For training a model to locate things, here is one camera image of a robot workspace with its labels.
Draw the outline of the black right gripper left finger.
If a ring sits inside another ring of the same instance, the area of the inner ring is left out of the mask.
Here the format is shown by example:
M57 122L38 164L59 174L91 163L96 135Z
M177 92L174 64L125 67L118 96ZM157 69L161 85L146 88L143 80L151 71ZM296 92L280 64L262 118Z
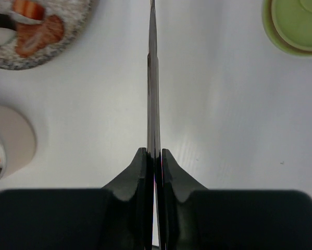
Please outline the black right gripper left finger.
M0 249L151 249L152 180L139 148L102 188L0 191Z

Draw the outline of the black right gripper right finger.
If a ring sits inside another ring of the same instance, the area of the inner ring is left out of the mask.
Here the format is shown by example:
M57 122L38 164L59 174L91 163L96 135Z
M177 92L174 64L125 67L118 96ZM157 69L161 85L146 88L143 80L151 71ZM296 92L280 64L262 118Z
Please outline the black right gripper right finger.
M210 190L163 150L164 249L312 249L312 198L297 190Z

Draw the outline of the stainless steel bowl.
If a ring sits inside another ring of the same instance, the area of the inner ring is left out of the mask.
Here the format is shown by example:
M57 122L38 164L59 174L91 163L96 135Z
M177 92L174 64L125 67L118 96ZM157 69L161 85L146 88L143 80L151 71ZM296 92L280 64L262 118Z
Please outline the stainless steel bowl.
M36 152L33 127L23 115L5 106L0 106L0 143L6 154L0 180L28 165Z

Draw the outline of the stainless steel tongs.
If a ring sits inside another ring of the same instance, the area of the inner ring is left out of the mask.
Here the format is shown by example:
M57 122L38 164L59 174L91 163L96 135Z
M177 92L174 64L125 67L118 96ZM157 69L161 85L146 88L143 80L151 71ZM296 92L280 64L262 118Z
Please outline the stainless steel tongs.
M159 248L166 249L166 215L164 212L165 197L160 146L159 73L155 1L150 1L147 85L147 151L151 157L151 163L154 169Z

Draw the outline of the green round lid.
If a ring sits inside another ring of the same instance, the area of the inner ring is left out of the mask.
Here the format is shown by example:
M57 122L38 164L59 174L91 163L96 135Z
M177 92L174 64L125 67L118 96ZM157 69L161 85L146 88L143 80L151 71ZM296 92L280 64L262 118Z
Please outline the green round lid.
M263 1L262 22L281 51L312 56L312 1Z

